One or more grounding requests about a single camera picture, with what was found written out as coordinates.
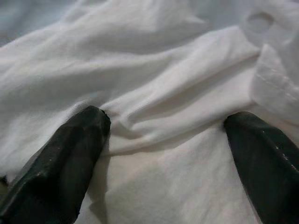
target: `black object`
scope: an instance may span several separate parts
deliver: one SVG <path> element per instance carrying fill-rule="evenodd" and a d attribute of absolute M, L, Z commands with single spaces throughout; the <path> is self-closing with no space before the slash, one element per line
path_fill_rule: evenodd
<path fill-rule="evenodd" d="M 0 177 L 0 200 L 7 193 L 7 179 L 6 177 Z"/>
<path fill-rule="evenodd" d="M 240 179 L 264 224 L 299 224 L 299 150 L 279 129 L 240 112 L 224 122 Z"/>
<path fill-rule="evenodd" d="M 78 217 L 110 120 L 90 106 L 59 127 L 12 183 L 0 224 L 72 224 Z"/>

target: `seam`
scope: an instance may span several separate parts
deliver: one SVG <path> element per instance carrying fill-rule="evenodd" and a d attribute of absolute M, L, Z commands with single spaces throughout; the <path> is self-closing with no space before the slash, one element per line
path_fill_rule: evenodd
<path fill-rule="evenodd" d="M 281 73 L 279 73 L 277 70 L 270 68 L 268 65 L 266 65 L 265 63 L 261 63 L 262 66 L 264 66 L 265 68 L 269 69 L 271 71 L 270 75 L 273 77 L 274 74 L 276 74 L 278 77 L 280 77 L 281 79 L 285 80 L 288 85 L 294 89 L 294 87 L 296 85 L 293 84 L 292 80 L 290 80 L 289 78 L 282 76 Z M 263 80 L 264 82 L 266 82 L 268 85 L 278 89 L 279 91 L 283 92 L 289 99 L 293 100 L 293 101 L 297 101 L 299 102 L 299 98 L 295 97 L 294 95 L 288 93 L 285 89 L 281 88 L 278 85 L 275 85 L 273 82 L 267 80 L 266 78 L 264 78 L 263 76 L 261 76 L 259 73 L 256 73 L 256 77 L 260 78 L 261 80 Z"/>

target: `crumpled fabric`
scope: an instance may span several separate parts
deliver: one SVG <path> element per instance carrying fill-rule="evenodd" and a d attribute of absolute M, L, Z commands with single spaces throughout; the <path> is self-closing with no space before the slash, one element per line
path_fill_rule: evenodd
<path fill-rule="evenodd" d="M 61 19 L 76 0 L 0 0 L 0 47 Z"/>
<path fill-rule="evenodd" d="M 13 180 L 61 124 L 94 105 L 111 118 L 111 136 L 76 224 L 260 223 L 222 122 L 251 110 L 297 130 L 298 7 L 74 3 L 0 48 L 0 175 Z"/>

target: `white fabric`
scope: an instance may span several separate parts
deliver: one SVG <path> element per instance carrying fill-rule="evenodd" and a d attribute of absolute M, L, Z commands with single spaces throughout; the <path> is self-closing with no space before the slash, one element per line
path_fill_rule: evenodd
<path fill-rule="evenodd" d="M 0 47 L 58 21 L 76 0 L 0 0 Z"/>
<path fill-rule="evenodd" d="M 111 138 L 76 224 L 259 223 L 221 124 L 252 98 L 297 124 L 298 14 L 290 0 L 78 1 L 0 48 L 0 175 L 95 105 Z"/>

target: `white cloth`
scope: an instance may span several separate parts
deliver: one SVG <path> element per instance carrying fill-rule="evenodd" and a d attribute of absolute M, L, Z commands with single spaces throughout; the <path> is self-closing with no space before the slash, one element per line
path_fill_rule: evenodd
<path fill-rule="evenodd" d="M 78 1 L 0 48 L 0 175 L 12 180 L 62 123 L 95 105 L 111 138 L 76 224 L 259 223 L 221 124 L 253 99 L 298 124 L 298 5 Z"/>
<path fill-rule="evenodd" d="M 58 21 L 76 0 L 0 0 L 0 47 Z"/>

